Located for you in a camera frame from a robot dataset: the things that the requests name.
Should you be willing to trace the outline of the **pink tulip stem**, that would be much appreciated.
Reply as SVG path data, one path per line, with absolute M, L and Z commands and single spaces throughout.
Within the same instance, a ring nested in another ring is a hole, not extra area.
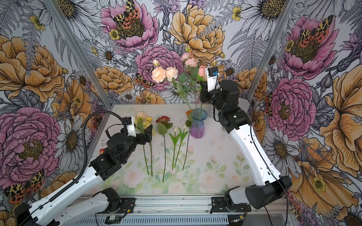
M 199 67 L 199 72 L 198 72 L 198 81 L 199 81 L 199 84 L 200 84 L 200 95 L 199 95 L 200 101 L 201 101 L 201 93 L 202 93 L 202 82 L 204 82 L 205 79 L 206 79 L 205 69 L 206 69 L 206 67 L 201 65 Z

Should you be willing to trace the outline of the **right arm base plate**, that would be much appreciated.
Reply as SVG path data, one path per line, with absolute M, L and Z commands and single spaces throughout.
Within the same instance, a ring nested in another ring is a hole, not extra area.
M 224 197 L 212 197 L 211 198 L 211 209 L 210 213 L 249 213 L 251 212 L 251 206 L 248 203 L 234 204 L 230 199 Z

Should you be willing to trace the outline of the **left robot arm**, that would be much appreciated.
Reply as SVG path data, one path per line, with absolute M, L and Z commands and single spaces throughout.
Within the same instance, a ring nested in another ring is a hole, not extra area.
M 113 188 L 107 188 L 93 198 L 73 207 L 69 205 L 90 188 L 108 179 L 124 165 L 137 145 L 152 141 L 153 126 L 143 133 L 128 135 L 125 129 L 110 136 L 102 154 L 90 162 L 83 173 L 64 184 L 56 192 L 29 205 L 23 203 L 15 211 L 17 226 L 66 226 L 103 211 L 117 212 L 122 208 L 121 198 Z

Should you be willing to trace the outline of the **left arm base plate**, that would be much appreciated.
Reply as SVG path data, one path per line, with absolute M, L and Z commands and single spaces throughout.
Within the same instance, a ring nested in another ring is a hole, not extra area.
M 135 206 L 135 198 L 119 198 L 110 201 L 107 208 L 100 212 L 101 214 L 126 214 L 133 213 L 133 209 Z

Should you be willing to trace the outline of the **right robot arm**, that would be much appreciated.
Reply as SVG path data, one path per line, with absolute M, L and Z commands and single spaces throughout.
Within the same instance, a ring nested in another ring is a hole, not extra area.
M 259 143 L 251 120 L 239 106 L 239 89 L 234 81 L 201 82 L 200 100 L 210 102 L 218 112 L 218 121 L 237 143 L 251 169 L 254 185 L 235 187 L 225 193 L 228 208 L 249 203 L 260 209 L 282 198 L 292 186 L 273 165 Z

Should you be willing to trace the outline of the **pale pink flower stem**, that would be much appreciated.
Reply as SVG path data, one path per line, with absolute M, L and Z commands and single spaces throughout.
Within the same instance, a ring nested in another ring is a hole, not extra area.
M 211 67 L 217 67 L 217 61 L 216 60 L 211 62 Z

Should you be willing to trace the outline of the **pink carnation flower stem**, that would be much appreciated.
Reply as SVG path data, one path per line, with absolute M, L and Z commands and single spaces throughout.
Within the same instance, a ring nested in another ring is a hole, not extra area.
M 197 108 L 200 90 L 200 63 L 194 56 L 190 45 L 186 44 L 185 52 L 181 56 L 181 60 L 184 66 L 184 72 L 179 77 L 182 88 L 182 98 L 185 103 L 189 105 L 193 103 L 195 108 Z

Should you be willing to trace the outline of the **peach rose flower stem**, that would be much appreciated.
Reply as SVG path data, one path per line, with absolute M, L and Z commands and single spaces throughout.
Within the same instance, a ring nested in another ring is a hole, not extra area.
M 186 75 L 180 73 L 176 67 L 162 67 L 157 59 L 152 60 L 152 64 L 152 81 L 156 85 L 164 84 L 165 90 L 161 91 L 161 96 L 165 98 L 165 102 L 184 103 L 191 110 L 191 87 L 186 82 Z

